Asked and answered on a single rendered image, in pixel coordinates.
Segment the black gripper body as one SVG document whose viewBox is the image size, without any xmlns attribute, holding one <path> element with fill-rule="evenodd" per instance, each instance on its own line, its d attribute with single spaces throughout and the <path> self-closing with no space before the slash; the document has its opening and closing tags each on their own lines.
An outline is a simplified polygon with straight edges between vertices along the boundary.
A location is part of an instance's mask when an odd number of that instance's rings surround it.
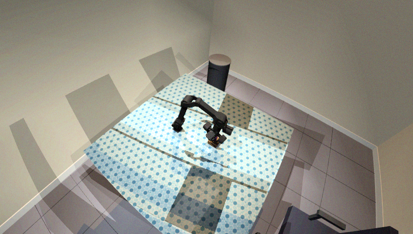
<svg viewBox="0 0 413 234">
<path fill-rule="evenodd" d="M 219 137 L 218 142 L 219 142 L 220 144 L 224 143 L 224 142 L 226 141 L 227 137 L 224 136 L 224 135 L 220 135 L 220 134 L 219 134 L 220 131 L 215 131 L 214 128 L 211 128 L 211 126 L 212 126 L 212 124 L 211 124 L 210 122 L 207 122 L 207 123 L 203 126 L 203 128 L 204 128 L 205 130 L 208 130 L 208 129 L 211 130 L 211 129 L 213 129 L 213 131 L 214 131 L 214 132 L 217 134 L 217 136 Z"/>
</svg>

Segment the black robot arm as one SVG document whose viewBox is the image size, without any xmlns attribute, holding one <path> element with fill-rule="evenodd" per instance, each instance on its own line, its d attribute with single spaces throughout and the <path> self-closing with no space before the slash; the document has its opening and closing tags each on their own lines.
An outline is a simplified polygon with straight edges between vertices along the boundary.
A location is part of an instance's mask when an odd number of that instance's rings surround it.
<svg viewBox="0 0 413 234">
<path fill-rule="evenodd" d="M 195 102 L 192 102 L 195 100 Z M 191 107 L 199 107 L 202 109 L 204 112 L 206 112 L 208 115 L 210 115 L 213 118 L 213 128 L 215 131 L 220 131 L 222 129 L 222 132 L 231 136 L 234 128 L 227 125 L 228 120 L 227 116 L 223 114 L 222 112 L 217 112 L 214 110 L 211 106 L 209 106 L 207 103 L 205 103 L 200 97 L 196 97 L 194 95 L 185 95 L 185 97 L 181 101 L 181 109 L 179 112 L 178 117 L 176 120 L 173 122 L 172 127 L 173 130 L 177 133 L 179 133 L 182 130 L 182 125 L 185 122 L 184 115 L 186 113 L 187 108 Z M 217 137 L 217 134 L 211 129 L 207 134 L 206 138 L 209 141 L 214 141 L 215 138 Z"/>
</svg>

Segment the orange block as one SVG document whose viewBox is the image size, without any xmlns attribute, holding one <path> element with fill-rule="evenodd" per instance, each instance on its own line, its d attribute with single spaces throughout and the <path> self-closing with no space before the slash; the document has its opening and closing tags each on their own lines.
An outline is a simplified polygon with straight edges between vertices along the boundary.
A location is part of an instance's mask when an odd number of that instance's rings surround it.
<svg viewBox="0 0 413 234">
<path fill-rule="evenodd" d="M 217 137 L 217 140 L 218 140 L 218 139 L 219 139 L 219 138 Z M 217 140 L 216 140 L 216 141 L 217 141 Z M 216 142 L 216 141 L 213 141 L 213 142 L 212 142 L 212 141 L 209 141 L 209 140 L 208 140 L 208 144 L 211 145 L 211 146 L 213 146 L 214 148 L 216 148 L 217 145 L 219 145 L 219 142 Z"/>
</svg>

